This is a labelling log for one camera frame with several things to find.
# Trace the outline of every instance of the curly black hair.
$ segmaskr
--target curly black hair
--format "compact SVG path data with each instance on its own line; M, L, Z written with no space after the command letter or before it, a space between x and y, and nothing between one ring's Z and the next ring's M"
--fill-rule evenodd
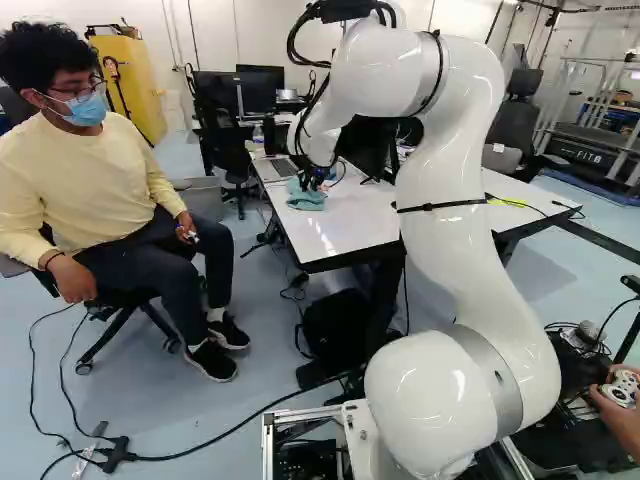
M16 92L45 92L58 70L75 73L97 66L96 53L65 24L14 22L0 33L0 78Z

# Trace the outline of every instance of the black backpack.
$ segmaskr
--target black backpack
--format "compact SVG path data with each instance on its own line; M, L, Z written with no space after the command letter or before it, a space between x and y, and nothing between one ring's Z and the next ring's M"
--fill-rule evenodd
M370 303L355 288L324 297L307 307L296 326L296 348L305 358L319 360L329 373L355 368L366 360L366 329L372 314ZM300 348L300 330L309 353Z

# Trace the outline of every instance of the wristband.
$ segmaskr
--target wristband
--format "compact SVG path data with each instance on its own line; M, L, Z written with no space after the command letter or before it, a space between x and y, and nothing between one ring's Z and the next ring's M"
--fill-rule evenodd
M51 258L49 258L49 260L47 260L44 264L44 266L42 267L43 270L48 271L47 267L49 266L49 264L51 263L51 260L53 260L56 257L59 257L60 255L64 255L64 252L58 252L55 255L52 255Z

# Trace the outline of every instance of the white game controller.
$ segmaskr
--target white game controller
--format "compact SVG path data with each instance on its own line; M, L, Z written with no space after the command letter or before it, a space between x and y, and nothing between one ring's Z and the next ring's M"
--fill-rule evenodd
M189 232L187 233L187 237L191 239L193 243L198 243L200 241L200 237L198 237L198 234L193 230L189 230Z
M635 409L635 394L640 384L636 374L629 370L616 370L613 379L613 383L600 385L600 393L622 408Z

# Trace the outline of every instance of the black sneaker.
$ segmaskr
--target black sneaker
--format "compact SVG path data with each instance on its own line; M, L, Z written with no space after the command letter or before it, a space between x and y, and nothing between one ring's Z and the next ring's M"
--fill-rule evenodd
M227 350L244 350L251 343L249 336L236 327L233 317L227 312L224 312L222 322L209 322L209 332Z
M220 345L212 341L204 342L195 352L187 349L184 358L216 382L230 382L238 373L236 362L227 357Z

